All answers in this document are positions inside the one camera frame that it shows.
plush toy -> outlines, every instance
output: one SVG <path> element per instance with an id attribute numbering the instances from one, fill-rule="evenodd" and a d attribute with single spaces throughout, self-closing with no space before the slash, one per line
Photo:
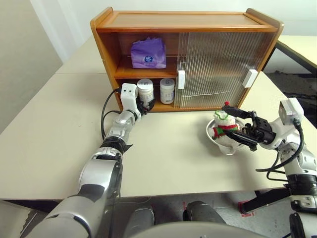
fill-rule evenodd
<path id="1" fill-rule="evenodd" d="M 223 130 L 239 130 L 235 117 L 227 114 L 225 111 L 215 111 L 215 127 L 209 128 L 209 135 L 220 145 L 227 147 L 236 147 L 238 142 L 225 135 Z"/>

gray floor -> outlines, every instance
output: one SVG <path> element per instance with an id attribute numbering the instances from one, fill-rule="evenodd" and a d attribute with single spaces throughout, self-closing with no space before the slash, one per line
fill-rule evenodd
<path id="1" fill-rule="evenodd" d="M 268 238 L 281 238 L 290 233 L 289 215 L 293 213 L 288 199 L 261 208 L 253 215 L 244 217 L 237 208 L 240 201 L 250 200 L 255 197 L 254 192 L 233 192 L 213 194 L 192 194 L 177 196 L 124 198 L 116 201 L 114 213 L 112 207 L 103 217 L 98 238 L 109 237 L 109 227 L 112 220 L 112 238 L 122 238 L 125 227 L 133 211 L 140 207 L 152 206 L 155 212 L 155 223 L 163 224 L 183 220 L 183 211 L 186 205 L 193 201 L 203 201 L 210 204 L 218 214 L 231 226 L 244 228 Z M 21 238 L 31 231 L 43 218 L 42 212 L 30 213 Z"/>
<path id="2" fill-rule="evenodd" d="M 267 76 L 288 98 L 296 97 L 306 118 L 317 128 L 317 80 L 311 74 L 268 73 Z"/>

table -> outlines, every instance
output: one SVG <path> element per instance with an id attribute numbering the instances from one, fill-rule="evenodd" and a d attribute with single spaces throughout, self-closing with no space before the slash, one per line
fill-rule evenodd
<path id="1" fill-rule="evenodd" d="M 278 38 L 275 45 L 284 54 L 292 58 L 301 66 L 317 74 L 317 36 L 285 36 Z"/>
<path id="2" fill-rule="evenodd" d="M 76 193 L 80 172 L 102 142 L 100 113 L 111 91 L 93 39 L 46 83 L 0 135 L 0 198 L 63 199 Z M 278 117 L 286 97 L 260 73 L 244 110 Z M 115 98 L 106 111 L 117 109 Z M 267 168 L 274 151 L 243 148 L 222 155 L 206 136 L 213 112 L 152 113 L 130 133 L 124 154 L 122 197 L 259 190 L 282 187 L 256 168 Z M 106 127 L 111 123 L 106 120 Z M 316 129 L 303 120 L 308 148 L 317 154 Z"/>

floor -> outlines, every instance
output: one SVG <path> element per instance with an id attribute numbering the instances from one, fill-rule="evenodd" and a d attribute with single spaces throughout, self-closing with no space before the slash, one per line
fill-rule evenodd
<path id="1" fill-rule="evenodd" d="M 189 194 L 177 196 L 122 198 L 116 201 L 114 213 L 112 207 L 103 217 L 98 238 L 122 238 L 125 227 L 133 211 L 140 207 L 151 206 L 155 212 L 155 224 L 179 222 L 183 220 L 183 211 L 186 205 L 193 201 L 203 201 L 210 204 L 228 225 L 247 229 L 268 238 L 281 238 L 290 232 L 289 215 L 291 210 L 288 199 L 254 211 L 250 216 L 242 215 L 237 203 L 256 197 L 254 192 Z M 24 238 L 44 217 L 45 213 L 31 211 L 24 225 L 20 225 L 18 231 L 21 236 L 12 238 Z"/>
<path id="2" fill-rule="evenodd" d="M 267 76 L 288 98 L 296 97 L 306 118 L 317 128 L 317 79 L 310 74 L 268 73 Z"/>
<path id="3" fill-rule="evenodd" d="M 0 201 L 0 237 L 18 238 L 31 209 Z"/>

white bowl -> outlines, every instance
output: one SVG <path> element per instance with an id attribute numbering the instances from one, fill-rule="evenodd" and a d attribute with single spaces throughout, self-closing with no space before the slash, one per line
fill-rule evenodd
<path id="1" fill-rule="evenodd" d="M 240 128 L 245 127 L 245 126 L 244 126 L 244 123 L 243 123 L 242 121 L 240 121 L 239 119 L 237 119 L 237 118 L 236 118 L 236 124 L 238 124 Z M 228 146 L 220 145 L 219 143 L 217 143 L 217 142 L 212 138 L 211 135 L 209 135 L 208 129 L 209 129 L 210 127 L 215 127 L 214 119 L 211 120 L 211 121 L 208 123 L 208 125 L 206 126 L 206 133 L 207 133 L 208 138 L 209 138 L 214 144 L 216 144 L 216 145 L 219 147 L 220 151 L 221 151 L 223 154 L 225 154 L 225 155 L 233 155 L 233 154 L 236 152 L 236 150 L 241 149 L 241 148 L 243 147 L 243 144 L 238 144 L 237 146 L 234 146 L 234 147 L 232 147 L 232 146 L 228 147 Z"/>

